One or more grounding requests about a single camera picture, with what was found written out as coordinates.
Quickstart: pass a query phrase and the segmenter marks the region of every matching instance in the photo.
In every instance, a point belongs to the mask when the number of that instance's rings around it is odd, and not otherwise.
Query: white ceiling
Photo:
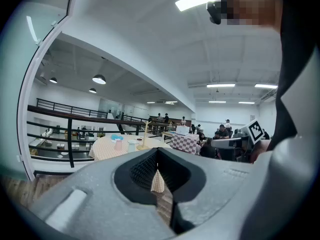
[[[277,84],[280,36],[272,29],[215,25],[206,5],[179,11],[177,0],[103,0],[101,4],[148,27],[167,47],[187,78],[197,102],[223,99],[256,101],[268,92],[256,83]],[[208,83],[236,83],[235,88],[207,88]]]
[[[127,71],[101,56],[69,42],[56,39],[42,60],[36,77],[41,78],[44,72],[46,83],[56,77],[59,86],[88,92],[95,88],[97,95],[114,99],[126,96],[126,100],[146,103],[149,101],[171,101],[169,96],[139,76]],[[106,84],[97,84],[92,78],[101,74]]]
[[[177,0],[83,1],[87,3],[81,3],[83,11],[86,11],[85,5],[96,11],[113,10],[136,23],[132,25],[143,25],[157,36],[178,64],[177,72],[172,74],[186,79],[196,102],[256,102],[269,91],[254,88],[256,83],[278,83],[281,41],[272,29],[215,25],[209,20],[206,5],[181,12],[175,5]],[[140,102],[174,99],[111,61],[102,66],[104,60],[100,56],[73,44],[56,40],[49,52],[52,60],[49,71],[57,72],[52,74],[59,76],[61,85],[82,91],[96,88],[102,96],[123,92]],[[107,79],[105,86],[92,82],[101,67]],[[236,87],[207,88],[209,83],[236,83]]]

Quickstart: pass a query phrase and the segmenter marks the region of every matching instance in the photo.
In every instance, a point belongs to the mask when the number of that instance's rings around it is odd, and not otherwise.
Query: ceiling beam
[[[140,85],[143,85],[143,84],[145,84],[146,83],[146,81],[145,80],[140,80],[140,81],[137,81],[137,82],[134,82],[134,83],[132,83],[132,84],[130,84],[130,85],[127,85],[125,88],[127,89],[127,90],[129,90],[129,89],[131,89],[131,88],[134,88],[134,87],[136,87],[136,86],[140,86]]]
[[[233,32],[229,32],[227,33],[226,31],[223,31],[222,33],[220,33],[219,38],[220,39],[230,39],[230,38],[238,38],[238,37],[259,37],[261,39],[272,39],[275,42],[278,41],[279,37],[275,36],[272,33],[269,33],[268,31],[263,31],[261,29],[252,29],[250,31],[246,30],[239,30],[238,32],[234,31],[235,29],[232,28]],[[195,42],[200,42],[203,40],[211,40],[211,41],[215,41],[217,39],[217,35],[215,34],[214,31],[210,31],[209,33],[193,33],[190,34],[188,36],[182,35],[182,36],[177,36],[176,38],[172,38],[169,42],[168,42],[168,46],[171,50],[176,50],[179,49],[180,47],[183,46],[188,46],[191,45]]]
[[[63,53],[65,54],[66,56],[73,56],[73,51],[66,51],[66,50],[57,50],[57,49],[51,49],[51,55],[53,53]],[[100,62],[100,59],[95,59],[95,58],[92,58],[92,57],[89,57],[89,56],[86,56],[84,54],[81,54],[81,56],[78,56],[78,58],[85,58],[85,59],[88,59],[88,60],[92,60],[92,61],[95,61],[95,62]]]
[[[137,95],[146,95],[146,94],[156,94],[156,93],[161,93],[161,90],[149,90],[149,91],[141,91],[141,92],[136,92],[136,93],[131,93],[133,96]]]
[[[110,78],[110,80],[108,81],[109,85],[112,85],[115,81],[117,81],[119,78],[123,77],[125,74],[127,74],[129,71],[127,71],[126,69],[121,69],[119,70],[113,77]]]
[[[243,99],[250,99],[250,100],[259,100],[261,99],[261,95],[251,95],[251,94],[241,94],[241,95],[238,95],[238,94],[218,94],[218,95],[207,95],[207,96],[196,96],[194,97],[196,100],[212,100],[214,98],[219,98],[219,99],[226,99],[226,100],[243,100]]]
[[[226,81],[226,82],[221,82],[221,84],[224,83],[232,83],[232,81]],[[258,81],[252,81],[252,82],[235,82],[235,87],[254,87]],[[207,88],[207,85],[211,85],[212,82],[204,82],[204,83],[190,83],[188,84],[188,88],[193,89],[193,88]],[[277,85],[277,82],[268,82],[270,85]]]

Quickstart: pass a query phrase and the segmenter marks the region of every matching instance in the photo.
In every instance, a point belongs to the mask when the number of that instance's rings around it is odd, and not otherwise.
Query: black mesh
[[[169,156],[161,153],[157,156],[160,174],[171,193],[183,186],[191,176],[190,171]]]
[[[157,172],[157,152],[138,162],[130,170],[130,178],[138,186],[151,190],[152,181]]]

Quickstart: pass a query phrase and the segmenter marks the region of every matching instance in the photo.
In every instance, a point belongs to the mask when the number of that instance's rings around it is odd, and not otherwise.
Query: white wall
[[[228,105],[228,104],[198,104],[195,115],[192,115],[192,124],[201,125],[206,137],[213,137],[219,125],[230,120],[232,130],[250,123],[250,116],[257,119],[259,110],[255,105]]]
[[[259,106],[259,124],[271,136],[275,133],[276,127],[276,101],[263,102]]]
[[[49,83],[41,86],[34,81],[29,104],[31,105],[31,102],[37,100],[37,98],[88,110],[98,110],[101,97],[93,93],[66,88],[57,84]]]
[[[192,111],[186,107],[178,107],[177,105],[151,104],[149,115],[157,117],[159,113],[163,118],[165,117],[165,114],[168,113],[169,118],[182,119],[182,117],[185,117],[186,120],[191,120]]]
[[[106,100],[105,97],[90,92],[67,88],[53,83],[42,85],[37,80],[34,80],[28,104],[36,106],[37,98],[89,110],[99,110],[101,99]],[[127,102],[122,99],[114,100],[114,102],[120,104],[120,109],[122,109],[122,104],[124,104],[125,112],[127,112],[126,108],[131,108],[131,116],[146,119],[149,117],[149,106],[147,104],[134,101]]]

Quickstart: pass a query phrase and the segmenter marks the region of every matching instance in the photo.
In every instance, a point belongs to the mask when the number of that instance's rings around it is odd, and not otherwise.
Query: gray plastic housing
[[[180,235],[162,221],[155,206],[132,203],[115,186],[116,169],[146,151],[82,168],[46,192],[31,211],[44,221],[74,189],[80,189],[87,198],[63,232],[77,239],[267,239],[292,218],[312,187],[320,164],[318,140],[318,136],[287,139],[254,164],[166,149],[201,168],[206,177],[192,201],[177,204],[181,217],[196,226]]]

